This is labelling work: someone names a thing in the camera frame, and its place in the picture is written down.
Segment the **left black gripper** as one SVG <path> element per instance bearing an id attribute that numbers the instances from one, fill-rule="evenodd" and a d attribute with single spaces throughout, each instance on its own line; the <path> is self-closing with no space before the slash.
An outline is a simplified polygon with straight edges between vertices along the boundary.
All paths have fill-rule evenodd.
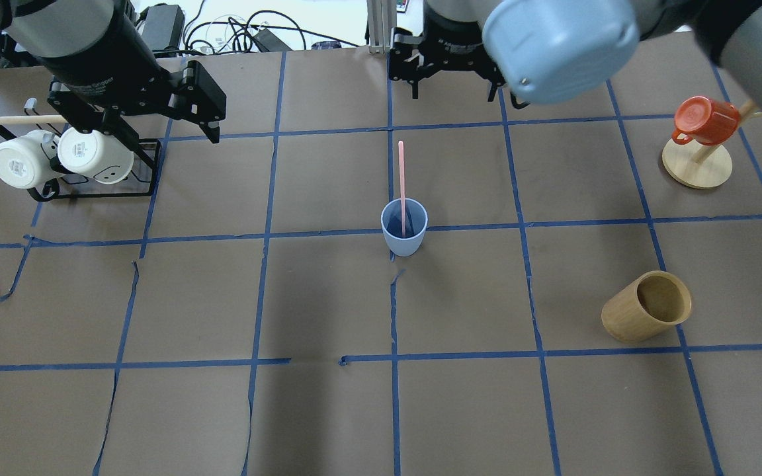
<path id="1" fill-rule="evenodd" d="M 212 144 L 220 143 L 227 97 L 199 61 L 169 72 L 157 63 L 124 13 L 88 35 L 93 44 L 65 56 L 38 55 L 38 61 L 83 102 L 104 109 L 102 118 L 81 106 L 54 105 L 78 130 L 100 130 L 121 138 L 131 132 L 121 116 L 159 114 L 196 124 Z"/>

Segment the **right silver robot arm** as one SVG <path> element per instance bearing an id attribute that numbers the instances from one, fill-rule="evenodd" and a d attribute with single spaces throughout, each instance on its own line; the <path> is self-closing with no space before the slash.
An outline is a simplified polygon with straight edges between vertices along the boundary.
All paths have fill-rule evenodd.
<path id="1" fill-rule="evenodd" d="M 427 1 L 423 33 L 391 30 L 391 81 L 472 71 L 487 99 L 574 99 L 610 79 L 638 43 L 687 25 L 698 47 L 762 108 L 762 1 Z"/>

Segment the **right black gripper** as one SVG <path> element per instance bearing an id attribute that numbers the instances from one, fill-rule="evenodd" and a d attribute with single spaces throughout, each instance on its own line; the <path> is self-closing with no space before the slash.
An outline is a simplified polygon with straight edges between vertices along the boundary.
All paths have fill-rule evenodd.
<path id="1" fill-rule="evenodd" d="M 419 36 L 400 26 L 391 33 L 388 78 L 408 82 L 413 100 L 419 99 L 419 82 L 441 71 L 471 71 L 489 81 L 487 102 L 493 102 L 505 84 L 475 21 L 425 17 Z"/>

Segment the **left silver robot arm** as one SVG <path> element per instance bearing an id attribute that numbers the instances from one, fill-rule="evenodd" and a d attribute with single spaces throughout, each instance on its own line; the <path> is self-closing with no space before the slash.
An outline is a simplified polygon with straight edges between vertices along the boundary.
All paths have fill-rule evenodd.
<path id="1" fill-rule="evenodd" d="M 63 85 L 48 102 L 78 132 L 114 136 L 133 149 L 139 136 L 125 117 L 158 114 L 220 141 L 223 90 L 199 61 L 173 73 L 161 67 L 126 2 L 0 1 L 1 31 Z"/>

